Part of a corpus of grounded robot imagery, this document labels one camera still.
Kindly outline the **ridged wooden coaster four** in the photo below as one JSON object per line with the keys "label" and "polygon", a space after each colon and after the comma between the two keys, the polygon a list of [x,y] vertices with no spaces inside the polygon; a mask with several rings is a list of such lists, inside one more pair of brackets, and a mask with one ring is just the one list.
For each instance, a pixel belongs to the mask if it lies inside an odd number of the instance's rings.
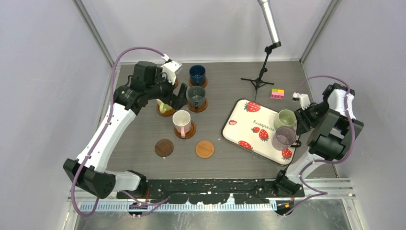
{"label": "ridged wooden coaster four", "polygon": [[194,107],[192,107],[192,105],[191,105],[190,103],[188,103],[187,106],[188,106],[188,108],[189,108],[192,112],[194,112],[194,113],[200,113],[200,112],[204,111],[204,110],[207,108],[207,106],[208,106],[208,100],[205,99],[204,105],[203,105],[202,107],[198,108],[198,109],[195,109]]}

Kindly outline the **dark green mug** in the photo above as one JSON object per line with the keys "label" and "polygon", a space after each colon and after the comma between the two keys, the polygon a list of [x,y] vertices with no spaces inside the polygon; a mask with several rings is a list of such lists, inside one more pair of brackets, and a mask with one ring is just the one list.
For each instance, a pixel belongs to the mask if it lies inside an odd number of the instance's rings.
{"label": "dark green mug", "polygon": [[206,93],[201,86],[192,86],[187,93],[188,102],[193,109],[200,109],[205,105]]}

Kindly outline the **ridged wooden coaster three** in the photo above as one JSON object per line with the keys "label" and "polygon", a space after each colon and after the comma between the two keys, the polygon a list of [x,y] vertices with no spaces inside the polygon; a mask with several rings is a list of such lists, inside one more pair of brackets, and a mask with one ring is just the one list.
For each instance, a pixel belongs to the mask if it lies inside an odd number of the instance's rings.
{"label": "ridged wooden coaster three", "polygon": [[159,106],[159,105],[156,106],[156,110],[157,110],[157,113],[158,113],[160,116],[163,116],[163,117],[172,116],[172,115],[176,112],[174,109],[171,109],[171,110],[167,110],[167,111],[165,111],[164,113],[162,113],[162,112],[160,111],[160,106]]}

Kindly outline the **pink white red-handled mug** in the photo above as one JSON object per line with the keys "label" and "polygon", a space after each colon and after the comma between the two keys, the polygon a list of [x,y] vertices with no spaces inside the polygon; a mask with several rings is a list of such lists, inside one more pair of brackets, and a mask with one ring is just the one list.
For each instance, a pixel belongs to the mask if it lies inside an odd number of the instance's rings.
{"label": "pink white red-handled mug", "polygon": [[190,132],[192,128],[191,115],[185,110],[175,112],[172,116],[172,122],[182,138],[185,138],[186,133]]}

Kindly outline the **ridged wooden coaster one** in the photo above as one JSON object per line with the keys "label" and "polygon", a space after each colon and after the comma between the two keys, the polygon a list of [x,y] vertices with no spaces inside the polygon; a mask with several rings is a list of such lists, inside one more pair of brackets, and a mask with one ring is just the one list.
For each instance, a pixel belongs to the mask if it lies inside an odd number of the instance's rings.
{"label": "ridged wooden coaster one", "polygon": [[176,79],[176,80],[175,80],[175,84],[174,84],[174,89],[176,89],[176,88],[177,88],[178,84],[179,84],[179,80],[178,80],[178,79]]}

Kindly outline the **yellow-green handled mug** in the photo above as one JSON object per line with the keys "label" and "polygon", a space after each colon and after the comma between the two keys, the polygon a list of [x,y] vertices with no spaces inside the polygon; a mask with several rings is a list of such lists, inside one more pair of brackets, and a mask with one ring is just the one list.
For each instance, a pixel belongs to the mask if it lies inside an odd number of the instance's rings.
{"label": "yellow-green handled mug", "polygon": [[162,114],[169,112],[172,110],[172,107],[170,105],[165,104],[162,102],[160,99],[157,99],[157,104],[158,104],[158,111]]}

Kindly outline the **ridged wooden coaster two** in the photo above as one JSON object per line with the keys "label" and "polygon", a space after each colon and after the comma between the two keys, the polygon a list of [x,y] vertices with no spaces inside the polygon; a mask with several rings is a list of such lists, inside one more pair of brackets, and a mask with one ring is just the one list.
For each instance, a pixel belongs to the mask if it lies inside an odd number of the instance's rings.
{"label": "ridged wooden coaster two", "polygon": [[[207,84],[208,84],[208,78],[207,78],[207,77],[205,77],[205,79],[204,79],[204,83],[203,83],[202,85],[199,85],[199,86],[200,86],[200,87],[202,87],[202,88],[205,88],[205,87],[207,86]],[[195,86],[195,85],[193,84],[193,82],[192,82],[192,79],[191,79],[191,78],[189,78],[189,86],[190,86],[190,87]]]}

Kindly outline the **dark blue mug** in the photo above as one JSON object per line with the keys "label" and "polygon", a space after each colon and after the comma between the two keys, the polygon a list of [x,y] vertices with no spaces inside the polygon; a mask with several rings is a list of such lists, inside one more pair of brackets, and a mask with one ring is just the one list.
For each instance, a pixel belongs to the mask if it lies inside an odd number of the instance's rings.
{"label": "dark blue mug", "polygon": [[193,65],[190,67],[189,76],[194,86],[203,86],[206,83],[206,69],[202,65]]}

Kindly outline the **glossy amber wooden coaster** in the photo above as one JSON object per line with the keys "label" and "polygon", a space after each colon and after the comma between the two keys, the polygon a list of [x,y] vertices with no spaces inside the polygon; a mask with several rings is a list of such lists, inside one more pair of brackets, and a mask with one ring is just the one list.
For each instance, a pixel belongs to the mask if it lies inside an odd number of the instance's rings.
{"label": "glossy amber wooden coaster", "polygon": [[197,130],[196,124],[193,121],[191,121],[191,129],[189,132],[186,132],[185,137],[182,137],[181,133],[178,132],[176,128],[174,128],[174,133],[180,139],[189,139],[194,136],[194,134],[196,133],[196,130]]}

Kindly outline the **dark walnut coaster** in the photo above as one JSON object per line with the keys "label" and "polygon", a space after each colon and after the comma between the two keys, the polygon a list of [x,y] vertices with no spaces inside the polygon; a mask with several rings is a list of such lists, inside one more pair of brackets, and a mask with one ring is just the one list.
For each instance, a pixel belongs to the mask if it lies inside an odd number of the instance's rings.
{"label": "dark walnut coaster", "polygon": [[154,150],[158,156],[163,158],[169,156],[173,152],[174,145],[169,139],[161,139],[155,144]]}

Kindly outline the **light orange coaster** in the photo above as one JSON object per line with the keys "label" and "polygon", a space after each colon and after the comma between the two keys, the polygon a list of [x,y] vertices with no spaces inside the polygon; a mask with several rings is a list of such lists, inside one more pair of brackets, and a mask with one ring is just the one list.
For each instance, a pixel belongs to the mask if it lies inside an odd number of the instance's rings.
{"label": "light orange coaster", "polygon": [[214,154],[214,145],[208,140],[202,140],[197,143],[195,152],[200,158],[210,158]]}

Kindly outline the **white strawberry serving tray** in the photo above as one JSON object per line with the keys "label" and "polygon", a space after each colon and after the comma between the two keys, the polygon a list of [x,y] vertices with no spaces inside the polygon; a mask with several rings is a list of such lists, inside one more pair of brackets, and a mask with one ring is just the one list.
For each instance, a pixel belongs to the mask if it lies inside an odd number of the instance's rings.
{"label": "white strawberry serving tray", "polygon": [[253,101],[239,99],[223,125],[221,135],[244,150],[280,166],[288,165],[293,160],[295,148],[277,150],[271,143],[278,113]]}

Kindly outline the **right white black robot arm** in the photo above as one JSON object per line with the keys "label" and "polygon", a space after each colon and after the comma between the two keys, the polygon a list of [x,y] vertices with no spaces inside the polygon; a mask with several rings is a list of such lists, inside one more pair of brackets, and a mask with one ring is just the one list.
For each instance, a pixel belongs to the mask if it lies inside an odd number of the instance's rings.
{"label": "right white black robot arm", "polygon": [[345,158],[351,141],[357,138],[364,124],[352,111],[353,89],[338,83],[330,84],[322,93],[323,101],[309,102],[308,95],[294,93],[293,100],[301,107],[294,114],[296,134],[310,132],[307,151],[293,164],[278,172],[273,190],[278,196],[295,195],[303,180],[319,166]]}

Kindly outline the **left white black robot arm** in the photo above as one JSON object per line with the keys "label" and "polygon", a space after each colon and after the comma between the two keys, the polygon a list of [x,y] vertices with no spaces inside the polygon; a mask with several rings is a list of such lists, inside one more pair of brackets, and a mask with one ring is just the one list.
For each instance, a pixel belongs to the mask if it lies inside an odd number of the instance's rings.
{"label": "left white black robot arm", "polygon": [[66,159],[63,169],[75,187],[99,199],[111,192],[128,191],[135,198],[147,192],[144,175],[132,170],[110,172],[106,169],[110,156],[125,129],[150,100],[158,100],[175,110],[187,104],[187,85],[181,84],[174,94],[175,81],[182,64],[169,60],[160,67],[139,61],[127,83],[113,93],[113,104],[86,148],[75,159]]}

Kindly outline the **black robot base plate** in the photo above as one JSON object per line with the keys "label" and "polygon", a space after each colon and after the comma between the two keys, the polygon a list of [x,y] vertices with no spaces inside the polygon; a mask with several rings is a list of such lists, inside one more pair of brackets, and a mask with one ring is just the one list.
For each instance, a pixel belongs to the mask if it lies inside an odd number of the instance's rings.
{"label": "black robot base plate", "polygon": [[157,203],[168,198],[170,204],[224,204],[233,199],[235,204],[265,204],[268,198],[291,199],[281,189],[274,190],[272,179],[153,179],[143,180],[134,191],[118,192],[118,199],[146,198]]}

